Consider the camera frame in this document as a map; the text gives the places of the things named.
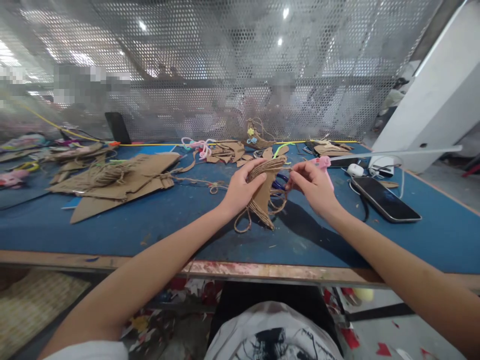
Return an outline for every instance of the white pillar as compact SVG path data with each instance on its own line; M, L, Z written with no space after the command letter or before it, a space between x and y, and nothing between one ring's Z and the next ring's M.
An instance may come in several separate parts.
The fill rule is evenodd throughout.
M480 2L453 15L374 151L446 148L480 120ZM410 155L405 168L423 172L441 154Z

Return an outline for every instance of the hand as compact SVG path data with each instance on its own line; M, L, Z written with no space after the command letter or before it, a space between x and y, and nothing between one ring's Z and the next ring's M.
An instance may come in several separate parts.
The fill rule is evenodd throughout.
M321 217L330 212L343 210L332 190L327 175L311 161L295 164L290 172L286 190L302 192L313 211Z
M251 160L237 170L230 179L228 190L219 207L233 218L249 204L252 196L264 183L267 174L263 173L247 183L247 177L254 167L267 161L264 158Z

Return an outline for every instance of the table edge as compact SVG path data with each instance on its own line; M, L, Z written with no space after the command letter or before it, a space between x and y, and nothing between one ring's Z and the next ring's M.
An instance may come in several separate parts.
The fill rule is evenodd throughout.
M131 257L69 254L56 252L0 250L0 265L51 268L66 271L114 271ZM382 278L368 268L305 266L191 260L180 276L223 280L270 281L282 283L322 283L339 286L388 288ZM480 274L447 273L450 279L472 291L480 291Z

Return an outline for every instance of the table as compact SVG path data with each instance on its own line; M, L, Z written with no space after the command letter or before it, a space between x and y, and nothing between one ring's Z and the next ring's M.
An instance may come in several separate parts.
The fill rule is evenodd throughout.
M354 147L354 153L366 151L359 144ZM136 147L122 148L119 157L130 158L138 151ZM302 157L313 157L297 154L295 146L290 146L287 156L292 164L302 161ZM191 161L189 155L180 166ZM197 163L182 176L227 182L236 170L234 164ZM341 169L330 169L329 173L340 203L363 219L364 209L359 196L348 186L349 176ZM390 180L399 183L401 172L395 170ZM48 194L0 211L0 263L113 271L147 246L213 209L222 200L222 191L212 195L206 185L183 181L74 225L69 224L72 211L61 209L72 197ZM480 290L480 241L475 237L479 214L410 173L405 174L403 200L422 215L422 221L391 224L371 208L368 225L455 281ZM227 280L385 286L365 260L313 213L302 194L292 192L273 223L274 231L254 221L250 231L238 234L230 222L180 274ZM247 219L242 220L239 228L246 224Z

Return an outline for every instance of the metal mesh panel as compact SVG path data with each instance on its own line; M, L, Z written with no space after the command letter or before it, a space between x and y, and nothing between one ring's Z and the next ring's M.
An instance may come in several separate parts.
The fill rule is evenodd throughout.
M26 75L24 84L4 78L2 87L51 121L100 137L111 136L103 113L119 111L136 141L239 138L249 117L279 140L326 133L359 140L440 3L7 2L0 5L0 61ZM88 74L65 81L57 65ZM89 74L99 68L128 73L129 89L94 80ZM69 101L53 103L52 95L65 99L59 94ZM51 131L8 100L0 119L9 135L28 124Z

